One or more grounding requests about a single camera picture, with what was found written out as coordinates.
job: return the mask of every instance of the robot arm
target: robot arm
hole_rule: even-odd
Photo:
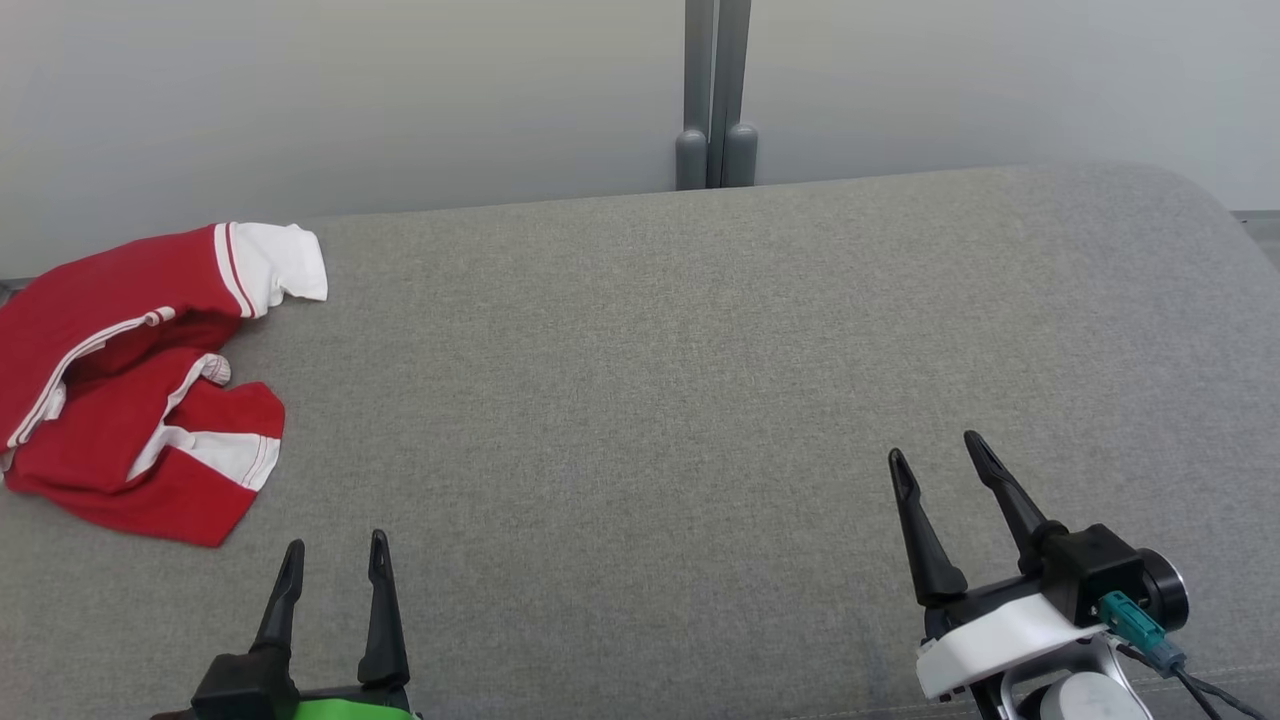
[[[413,720],[404,684],[410,680],[404,632],[387,534],[374,530],[369,582],[374,585],[360,684],[298,691],[289,678],[293,606],[302,596],[306,547],[289,543],[262,612],[257,637],[244,655],[219,655],[191,698],[191,708],[151,720]]]
[[[1117,661],[1105,601],[1132,598],[1156,628],[1181,628],[1189,606],[1178,571],[1106,525],[1073,533],[1047,519],[982,436],[969,430],[964,439],[1018,546],[1019,574],[969,589],[920,505],[906,457],[897,448],[890,452],[915,598],[924,607],[916,661],[924,694],[947,701],[968,689],[986,720],[1084,720],[1097,716],[1097,705],[1091,710],[1087,703],[1100,701],[1114,717],[1149,720]],[[1014,702],[1015,683],[1064,670],[1070,675]]]

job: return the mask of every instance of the cable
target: cable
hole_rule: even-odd
[[[1217,714],[1217,710],[1213,707],[1212,703],[1210,703],[1208,698],[1204,697],[1204,693],[1202,693],[1201,689],[1197,688],[1194,683],[1192,683],[1192,679],[1187,675],[1187,671],[1183,670],[1183,665],[1180,662],[1170,667],[1170,671],[1174,674],[1175,678],[1183,682],[1183,685],[1187,687],[1187,692],[1192,693],[1192,697],[1196,698],[1196,702],[1199,703],[1201,710],[1204,711],[1204,715],[1210,716],[1210,720],[1222,720],[1222,716]]]
[[[1189,673],[1187,673],[1187,679],[1189,679],[1192,682],[1192,684],[1196,685],[1197,688],[1199,688],[1202,692],[1206,692],[1206,693],[1210,693],[1211,696],[1217,697],[1222,702],[1225,702],[1225,703],[1230,705],[1231,707],[1234,707],[1235,710],[1240,711],[1243,715],[1248,715],[1253,720],[1267,720],[1266,716],[1262,715],[1262,712],[1258,708],[1256,708],[1252,705],[1244,702],[1243,700],[1235,697],[1234,694],[1224,691],[1222,688],[1220,688],[1220,687],[1217,687],[1217,685],[1215,685],[1212,683],[1206,683],[1204,680],[1201,680],[1199,678],[1197,678],[1197,676],[1194,676],[1194,675],[1192,675]]]
[[[1112,647],[1115,647],[1116,651],[1120,652],[1120,655],[1137,660],[1138,662],[1142,662],[1143,665],[1151,667],[1152,670],[1156,669],[1155,666],[1152,666],[1151,661],[1147,660],[1147,657],[1143,656],[1140,652],[1138,652],[1138,648],[1133,647],[1132,644],[1116,642],[1112,644]],[[1242,715],[1252,717],[1253,720],[1267,720],[1266,715],[1262,715],[1261,710],[1253,707],[1252,705],[1244,702],[1243,700],[1235,697],[1234,694],[1224,691],[1222,688],[1215,685],[1213,683],[1201,680],[1199,678],[1192,675],[1190,673],[1187,673],[1185,670],[1183,670],[1183,674],[1187,675],[1187,679],[1190,680],[1190,683],[1196,685],[1201,692],[1208,693],[1221,700],[1226,705],[1239,711]]]

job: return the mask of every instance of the fabric surface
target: fabric surface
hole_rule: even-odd
[[[216,547],[279,456],[266,386],[210,352],[284,293],[324,300],[297,225],[225,223],[54,268],[0,307],[0,479],[91,523]]]
[[[1280,275],[1208,195],[995,168],[338,218],[330,300],[225,348],[288,407],[218,551],[0,493],[3,715],[137,719],[243,652],[307,542],[293,676],[355,679],[369,533],[436,717],[973,717],[925,703],[900,446],[972,585],[1041,507],[1181,570],[1190,669],[1280,707]],[[1157,717],[1187,693],[1134,667]]]

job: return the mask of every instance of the gray upholstery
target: gray upholstery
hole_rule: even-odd
[[[961,432],[1160,550],[1192,669],[1280,706],[1280,277],[1208,195],[996,168],[310,223],[325,304],[228,346],[288,409],[216,551],[0,493],[0,716],[137,719],[243,651],[307,542],[293,675],[355,678],[384,528],[436,717],[936,719],[884,456],[1015,571]],[[1157,717],[1180,689],[1132,673]]]

